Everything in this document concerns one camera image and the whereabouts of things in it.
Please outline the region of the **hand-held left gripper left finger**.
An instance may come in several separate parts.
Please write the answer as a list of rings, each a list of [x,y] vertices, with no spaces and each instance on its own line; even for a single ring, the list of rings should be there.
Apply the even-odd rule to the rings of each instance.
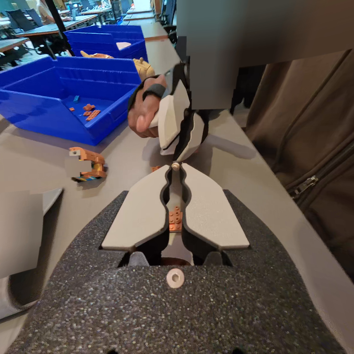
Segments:
[[[128,191],[101,247],[104,250],[133,251],[151,240],[163,250],[169,240],[170,166],[164,165],[135,183]]]

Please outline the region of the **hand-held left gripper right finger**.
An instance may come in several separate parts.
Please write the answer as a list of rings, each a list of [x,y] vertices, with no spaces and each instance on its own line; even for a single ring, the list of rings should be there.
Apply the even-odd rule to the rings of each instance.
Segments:
[[[246,249],[250,243],[221,186],[187,163],[181,164],[187,232],[218,250]]]

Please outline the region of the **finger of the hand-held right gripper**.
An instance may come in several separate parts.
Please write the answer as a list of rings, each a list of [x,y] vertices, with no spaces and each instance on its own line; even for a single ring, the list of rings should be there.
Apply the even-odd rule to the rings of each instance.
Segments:
[[[175,148],[175,162],[188,159],[200,147],[207,126],[198,113],[193,113],[183,120],[179,134],[179,142]]]
[[[184,111],[190,107],[190,100],[182,82],[178,82],[172,95],[167,95],[160,101],[158,110],[158,135],[162,154],[174,144],[181,131]]]

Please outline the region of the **orange plate assembly grey underside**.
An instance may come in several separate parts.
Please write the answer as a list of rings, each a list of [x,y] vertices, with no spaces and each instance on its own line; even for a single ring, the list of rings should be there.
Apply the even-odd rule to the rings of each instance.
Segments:
[[[179,206],[175,206],[169,211],[169,231],[180,232],[182,230],[183,212]]]

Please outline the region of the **tan toy figure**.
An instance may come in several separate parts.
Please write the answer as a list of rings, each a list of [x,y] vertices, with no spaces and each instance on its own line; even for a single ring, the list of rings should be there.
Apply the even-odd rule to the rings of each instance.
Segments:
[[[143,57],[140,57],[139,59],[134,58],[133,61],[141,82],[143,82],[146,78],[155,76],[153,67],[145,61]]]
[[[95,54],[88,54],[84,51],[80,51],[80,54],[85,58],[102,58],[102,59],[114,59],[113,56],[102,54],[102,53],[95,53]]]

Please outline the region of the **orange toy brick model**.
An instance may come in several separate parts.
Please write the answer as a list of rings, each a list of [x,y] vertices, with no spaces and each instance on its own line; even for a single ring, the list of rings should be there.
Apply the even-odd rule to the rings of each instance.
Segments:
[[[77,183],[103,179],[107,176],[104,157],[81,147],[69,148],[65,171],[66,175]]]

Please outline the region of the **grey instruction booklet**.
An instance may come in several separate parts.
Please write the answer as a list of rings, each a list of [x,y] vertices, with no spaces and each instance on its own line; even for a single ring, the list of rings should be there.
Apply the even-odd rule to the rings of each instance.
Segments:
[[[31,194],[2,192],[0,197],[0,319],[7,320],[32,307],[46,273],[50,221],[47,212],[63,190]]]

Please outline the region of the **blue plastic bin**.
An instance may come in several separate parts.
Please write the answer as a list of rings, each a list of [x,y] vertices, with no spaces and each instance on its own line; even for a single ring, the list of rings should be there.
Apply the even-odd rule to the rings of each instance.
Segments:
[[[92,25],[65,31],[64,34],[75,56],[81,57],[80,51],[88,54],[102,53],[118,59],[139,59],[148,62],[143,32],[140,26]],[[121,51],[116,42],[130,42],[131,46]]]
[[[131,59],[45,57],[1,72],[0,113],[17,128],[96,146],[127,119],[140,83]],[[89,122],[86,104],[101,111]]]

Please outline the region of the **black light stand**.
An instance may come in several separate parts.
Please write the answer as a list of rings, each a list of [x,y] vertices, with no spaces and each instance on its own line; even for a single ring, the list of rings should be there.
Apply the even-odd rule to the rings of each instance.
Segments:
[[[55,21],[55,24],[58,27],[59,35],[64,41],[64,46],[65,46],[66,50],[68,50],[68,52],[71,56],[75,56],[75,54],[73,53],[72,48],[67,40],[67,37],[64,34],[64,32],[66,31],[66,28],[65,28],[65,25],[64,25],[61,17],[60,17],[60,14],[58,13],[58,11],[55,7],[54,1],[53,0],[46,0],[45,2],[49,8],[49,11],[51,12],[51,15]]]

